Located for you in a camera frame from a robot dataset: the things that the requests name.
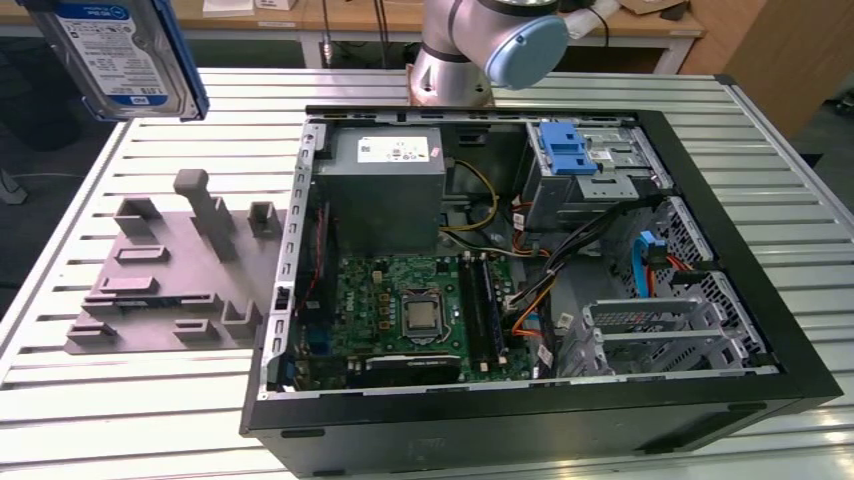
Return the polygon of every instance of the aluminum extrusion table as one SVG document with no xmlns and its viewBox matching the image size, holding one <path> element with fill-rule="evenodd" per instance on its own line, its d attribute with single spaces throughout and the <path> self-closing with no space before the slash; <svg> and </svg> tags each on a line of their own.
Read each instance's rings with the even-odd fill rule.
<svg viewBox="0 0 854 480">
<path fill-rule="evenodd" d="M 0 323 L 0 471 L 21 478 L 287 478 L 237 435 L 249 350 L 69 356 L 65 331 L 118 228 L 121 196 L 170 193 L 205 168 L 230 209 L 287 202 L 305 104 L 405 103 L 403 72 L 206 69 L 204 122 L 118 125 Z M 556 74 L 497 90 L 499 106 L 661 110 L 846 395 L 699 451 L 405 478 L 851 478 L 854 476 L 854 222 L 734 87 L 711 77 Z"/>
</svg>

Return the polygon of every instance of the hard drive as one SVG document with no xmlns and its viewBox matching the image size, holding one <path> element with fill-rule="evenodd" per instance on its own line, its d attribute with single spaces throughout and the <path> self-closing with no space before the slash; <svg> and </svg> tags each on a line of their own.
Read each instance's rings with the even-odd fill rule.
<svg viewBox="0 0 854 480">
<path fill-rule="evenodd" d="M 168 0 L 17 0 L 101 120 L 202 119 L 208 98 Z"/>
</svg>

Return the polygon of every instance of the green motherboard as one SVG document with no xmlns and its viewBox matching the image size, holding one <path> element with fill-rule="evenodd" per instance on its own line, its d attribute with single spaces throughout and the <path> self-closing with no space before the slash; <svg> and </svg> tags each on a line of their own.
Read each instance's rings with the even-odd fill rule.
<svg viewBox="0 0 854 480">
<path fill-rule="evenodd" d="M 524 346 L 509 348 L 507 362 L 488 371 L 469 364 L 456 261 L 456 257 L 345 257 L 340 260 L 337 321 L 331 336 L 333 356 L 447 354 L 461 359 L 460 382 L 529 377 Z M 488 268 L 500 299 L 512 289 L 505 258 L 491 259 Z M 415 298 L 436 299 L 440 305 L 440 326 L 433 330 L 437 334 L 425 339 L 416 338 L 412 330 L 407 332 L 404 325 L 407 301 Z M 408 320 L 409 328 L 413 321 L 413 318 Z"/>
</svg>

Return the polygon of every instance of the power supply label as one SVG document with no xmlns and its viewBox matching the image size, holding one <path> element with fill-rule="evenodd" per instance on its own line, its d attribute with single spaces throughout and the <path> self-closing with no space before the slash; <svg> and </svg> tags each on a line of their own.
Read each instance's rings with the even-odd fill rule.
<svg viewBox="0 0 854 480">
<path fill-rule="evenodd" d="M 359 163 L 428 162 L 427 137 L 361 137 Z"/>
<path fill-rule="evenodd" d="M 104 94 L 121 105 L 162 105 L 166 89 L 134 44 L 136 24 L 120 5 L 60 4 L 56 19 Z"/>
</svg>

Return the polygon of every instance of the ram slot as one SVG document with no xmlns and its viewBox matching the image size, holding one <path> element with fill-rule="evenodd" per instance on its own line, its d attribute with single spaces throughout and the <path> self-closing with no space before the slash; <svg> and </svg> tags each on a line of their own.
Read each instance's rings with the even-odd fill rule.
<svg viewBox="0 0 854 480">
<path fill-rule="evenodd" d="M 489 364 L 497 362 L 497 350 L 493 344 L 487 313 L 489 285 L 484 283 L 485 279 L 479 259 L 460 256 L 457 258 L 457 269 L 471 368 L 480 372 L 488 372 Z"/>
<path fill-rule="evenodd" d="M 483 309 L 485 310 L 485 318 L 487 325 L 489 328 L 489 332 L 492 334 L 492 356 L 497 360 L 497 364 L 503 365 L 507 363 L 507 357 L 504 354 L 507 353 L 507 348 L 504 347 L 504 335 L 501 334 L 501 317 L 500 312 L 497 310 L 497 299 L 495 298 L 495 290 L 492 290 L 492 275 L 489 274 L 489 262 L 483 259 L 480 262 L 480 279 L 483 285 L 483 292 L 485 293 L 485 298 L 483 301 Z"/>
</svg>

